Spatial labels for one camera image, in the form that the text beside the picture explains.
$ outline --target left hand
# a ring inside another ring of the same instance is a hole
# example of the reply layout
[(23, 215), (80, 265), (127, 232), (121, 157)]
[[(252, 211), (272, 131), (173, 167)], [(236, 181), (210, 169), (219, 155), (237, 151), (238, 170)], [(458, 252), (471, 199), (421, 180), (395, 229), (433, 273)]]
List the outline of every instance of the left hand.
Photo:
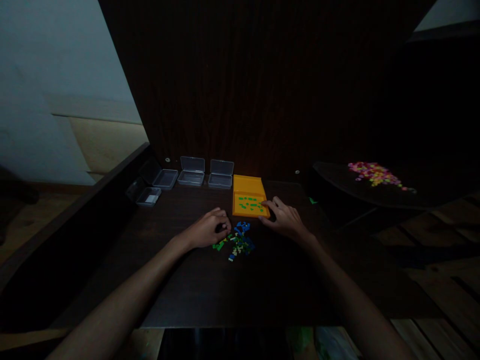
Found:
[[(219, 224), (223, 230), (215, 232)], [(232, 224), (227, 217), (227, 212), (216, 207), (173, 239), (187, 244), (189, 249), (204, 248), (225, 239), (231, 231)]]

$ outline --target orange tray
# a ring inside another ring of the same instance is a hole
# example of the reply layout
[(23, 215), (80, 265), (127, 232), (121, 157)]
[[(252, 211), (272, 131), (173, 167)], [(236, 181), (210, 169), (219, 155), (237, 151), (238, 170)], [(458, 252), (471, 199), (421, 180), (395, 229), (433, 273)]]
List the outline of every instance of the orange tray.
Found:
[(261, 177), (233, 175), (233, 215), (268, 219), (269, 208), (260, 204), (265, 200), (267, 196)]

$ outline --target hand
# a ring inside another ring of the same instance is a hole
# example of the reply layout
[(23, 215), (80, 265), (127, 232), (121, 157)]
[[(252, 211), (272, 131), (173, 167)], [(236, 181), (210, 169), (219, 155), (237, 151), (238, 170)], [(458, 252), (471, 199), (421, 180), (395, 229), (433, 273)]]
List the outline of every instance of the hand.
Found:
[[(223, 230), (215, 232), (217, 226), (220, 224)], [(204, 248), (225, 239), (231, 231), (232, 224), (227, 217), (227, 212), (216, 207), (195, 221), (186, 230), (175, 236), (173, 240), (186, 244), (189, 250)]]
[(305, 227), (299, 212), (296, 208), (285, 205), (278, 196), (273, 197), (273, 201), (262, 201), (262, 205), (268, 206), (276, 216), (276, 221), (272, 222), (263, 216), (258, 218), (267, 228), (272, 229), (280, 235), (289, 237), (300, 245), (310, 242), (314, 235)]

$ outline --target transparent lid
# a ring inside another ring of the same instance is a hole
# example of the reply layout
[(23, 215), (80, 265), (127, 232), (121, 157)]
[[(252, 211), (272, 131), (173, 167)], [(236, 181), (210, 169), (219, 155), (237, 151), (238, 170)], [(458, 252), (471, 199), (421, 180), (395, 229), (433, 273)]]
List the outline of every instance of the transparent lid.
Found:
[(162, 167), (158, 163), (157, 159), (151, 156), (138, 172), (139, 175), (147, 182), (147, 184), (153, 184), (157, 176), (162, 171)]
[(234, 163), (232, 161), (210, 160), (210, 172), (216, 175), (230, 175), (234, 173)]
[(131, 185), (128, 187), (128, 189), (125, 191), (125, 194), (130, 200), (135, 202), (137, 201), (140, 194), (144, 191), (144, 189), (145, 189), (144, 181), (142, 180), (141, 177), (137, 177), (136, 180), (132, 182)]
[(182, 170), (192, 173), (205, 172), (205, 159), (201, 157), (180, 156)]

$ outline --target pile of puzzle pieces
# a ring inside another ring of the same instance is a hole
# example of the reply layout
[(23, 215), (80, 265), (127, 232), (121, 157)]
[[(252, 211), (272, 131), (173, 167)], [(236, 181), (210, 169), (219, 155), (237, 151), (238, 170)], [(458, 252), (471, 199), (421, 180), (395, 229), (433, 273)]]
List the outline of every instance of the pile of puzzle pieces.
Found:
[(218, 244), (213, 244), (212, 247), (220, 251), (227, 241), (233, 241), (235, 245), (233, 245), (231, 255), (228, 257), (228, 261), (230, 262), (233, 262), (235, 257), (242, 252), (244, 252), (245, 255), (248, 255), (255, 250), (255, 245), (250, 237), (245, 236), (245, 233), (248, 230), (250, 230), (250, 224), (245, 221), (243, 223), (239, 221), (234, 228), (235, 233), (231, 233)]

